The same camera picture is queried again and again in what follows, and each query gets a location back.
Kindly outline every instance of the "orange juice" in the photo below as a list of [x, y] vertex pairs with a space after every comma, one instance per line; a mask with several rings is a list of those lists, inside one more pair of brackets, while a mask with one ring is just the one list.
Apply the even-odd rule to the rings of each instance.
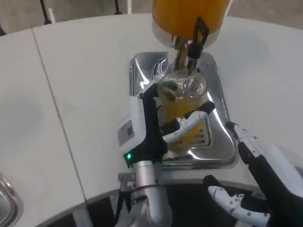
[[221, 27], [228, 5], [229, 0], [154, 0], [152, 15], [161, 29], [192, 40], [198, 17], [211, 34]]
[[[158, 93], [159, 98], [162, 102], [162, 107], [164, 111], [164, 116], [166, 121], [172, 121], [177, 117], [183, 117], [184, 114], [197, 109], [202, 104], [201, 98], [195, 99], [176, 99], [171, 101], [167, 99], [161, 92]], [[185, 136], [181, 138], [183, 142], [190, 142], [191, 137], [194, 137], [203, 127], [205, 123], [199, 123], [191, 131], [189, 131]]]

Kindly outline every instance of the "glass of orange juice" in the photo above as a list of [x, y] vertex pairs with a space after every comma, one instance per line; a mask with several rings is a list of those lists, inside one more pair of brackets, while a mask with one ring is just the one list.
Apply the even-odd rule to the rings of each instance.
[[[199, 69], [177, 70], [163, 77], [158, 83], [158, 96], [161, 100], [166, 122], [196, 110], [203, 103], [207, 82]], [[198, 124], [181, 138], [183, 143], [190, 142], [203, 127]]]

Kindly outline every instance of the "chair leg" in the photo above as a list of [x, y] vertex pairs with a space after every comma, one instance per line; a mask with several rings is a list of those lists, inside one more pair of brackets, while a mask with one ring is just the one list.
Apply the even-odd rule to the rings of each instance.
[[121, 15], [122, 12], [119, 11], [119, 2], [118, 2], [118, 0], [115, 0], [115, 7], [116, 7], [115, 15]]
[[0, 25], [0, 36], [6, 35], [5, 31], [3, 31], [1, 25]]
[[48, 18], [46, 9], [45, 9], [45, 4], [44, 4], [44, 0], [40, 0], [40, 4], [41, 4], [41, 8], [42, 8], [42, 12], [43, 12], [43, 16], [44, 16], [44, 24], [45, 25], [49, 25], [52, 22], [50, 21], [50, 19]]

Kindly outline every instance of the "metal sink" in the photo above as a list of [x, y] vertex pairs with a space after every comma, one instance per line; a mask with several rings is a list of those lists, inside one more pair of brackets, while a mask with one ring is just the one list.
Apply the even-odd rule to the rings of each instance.
[[0, 174], [0, 227], [12, 227], [23, 212], [22, 200]]

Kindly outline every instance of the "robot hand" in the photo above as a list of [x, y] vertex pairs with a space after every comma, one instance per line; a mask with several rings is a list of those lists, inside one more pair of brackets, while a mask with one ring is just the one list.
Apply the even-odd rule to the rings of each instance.
[[121, 110], [117, 111], [122, 114], [119, 117], [121, 121], [118, 124], [118, 142], [132, 171], [124, 174], [129, 177], [120, 178], [121, 186], [124, 187], [126, 181], [132, 181], [134, 184], [129, 215], [119, 220], [116, 227], [171, 226], [171, 209], [165, 188], [159, 184], [160, 179], [154, 163], [162, 161], [168, 151], [168, 143], [173, 143], [201, 121], [205, 121], [215, 108], [212, 102], [206, 102], [182, 118], [160, 127], [154, 100], [156, 96], [156, 84], [151, 83], [138, 96], [130, 97]]
[[253, 226], [303, 226], [303, 161], [299, 157], [291, 159], [291, 153], [281, 146], [268, 147], [235, 123], [228, 122], [226, 127], [233, 132], [240, 157], [264, 193], [269, 213], [243, 208], [245, 196], [230, 196], [210, 175], [204, 183], [213, 200], [230, 215]]

